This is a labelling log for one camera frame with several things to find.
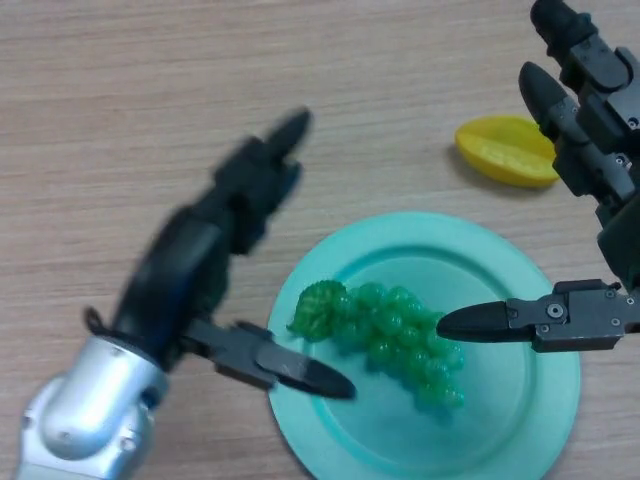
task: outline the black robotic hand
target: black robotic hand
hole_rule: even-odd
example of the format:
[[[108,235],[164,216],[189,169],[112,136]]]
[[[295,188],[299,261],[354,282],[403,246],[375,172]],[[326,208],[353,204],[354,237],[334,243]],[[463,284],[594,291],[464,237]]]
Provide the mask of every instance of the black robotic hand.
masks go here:
[[[213,186],[171,215],[132,275],[111,326],[94,309],[86,310],[91,332],[136,348],[165,371],[194,353],[262,388],[279,381],[324,396],[352,397],[349,380],[279,347],[269,330],[248,322],[231,328],[210,322],[227,290],[231,256],[252,251],[298,182],[301,166],[289,157],[310,122],[311,113],[302,109],[266,140],[245,140],[215,171]]]
[[[611,50],[589,14],[562,0],[538,0],[531,21],[561,66],[560,80],[527,62],[520,91],[555,144],[554,169],[576,196],[591,195],[602,225],[598,245],[620,283],[561,282],[536,301],[509,299],[447,315],[443,337],[476,342],[532,342],[539,352],[611,349],[640,331],[640,63]]]

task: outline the toy fruit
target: toy fruit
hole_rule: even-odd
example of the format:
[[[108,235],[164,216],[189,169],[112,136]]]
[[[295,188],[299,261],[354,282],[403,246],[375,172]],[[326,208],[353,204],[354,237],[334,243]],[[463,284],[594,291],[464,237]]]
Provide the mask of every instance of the toy fruit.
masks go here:
[[[464,365],[460,347],[438,337],[442,313],[428,311],[403,287],[378,283],[347,291],[323,280],[298,299],[290,332],[309,342],[331,338],[344,352],[364,351],[369,367],[400,378],[422,405],[458,408],[464,395],[452,382]]]
[[[455,134],[458,150],[473,168],[517,187],[546,187],[558,180],[553,144],[532,121],[515,116],[472,120]]]

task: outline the teal plate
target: teal plate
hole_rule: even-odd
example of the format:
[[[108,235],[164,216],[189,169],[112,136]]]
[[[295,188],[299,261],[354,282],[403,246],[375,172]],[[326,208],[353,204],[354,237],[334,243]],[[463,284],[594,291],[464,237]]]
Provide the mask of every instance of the teal plate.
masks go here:
[[[539,480],[562,451],[580,398],[575,353],[538,355],[525,344],[462,344],[462,409],[423,411],[395,379],[373,374],[364,355],[331,341],[309,345],[286,329],[311,283],[337,279],[401,285],[432,310],[449,312],[508,297],[534,299],[551,287],[522,252],[494,233],[437,214],[395,213],[331,235],[296,267],[275,302],[278,343],[349,377],[354,402],[285,386],[270,393],[293,452],[320,480]]]

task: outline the wooden table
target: wooden table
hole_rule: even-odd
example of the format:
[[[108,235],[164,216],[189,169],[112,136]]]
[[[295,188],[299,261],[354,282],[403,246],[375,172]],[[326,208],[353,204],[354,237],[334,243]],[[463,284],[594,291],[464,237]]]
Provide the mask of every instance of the wooden table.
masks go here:
[[[264,325],[296,262],[357,219],[418,209],[506,236],[552,280],[611,280],[591,199],[471,171],[452,148],[472,117],[525,113],[528,59],[558,69],[514,0],[7,0],[0,4],[0,476],[22,408],[66,369],[169,209],[249,132],[316,113],[306,179],[249,260],[221,322]],[[575,0],[640,53],[637,0]],[[635,479],[639,343],[583,356],[584,393],[553,479]],[[299,479],[264,394],[196,359],[172,377],[141,479]]]

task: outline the toy grapes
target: toy grapes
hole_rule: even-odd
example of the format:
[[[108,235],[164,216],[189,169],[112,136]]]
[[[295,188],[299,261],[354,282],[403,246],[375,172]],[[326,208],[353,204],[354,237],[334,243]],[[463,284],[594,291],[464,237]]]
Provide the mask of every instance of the toy grapes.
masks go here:
[[[366,352],[371,367],[402,379],[423,405],[459,408],[464,395],[453,373],[464,357],[459,345],[436,334],[443,315],[403,287],[365,283],[347,291],[323,280],[302,292],[287,328],[309,342],[331,339],[343,351]]]

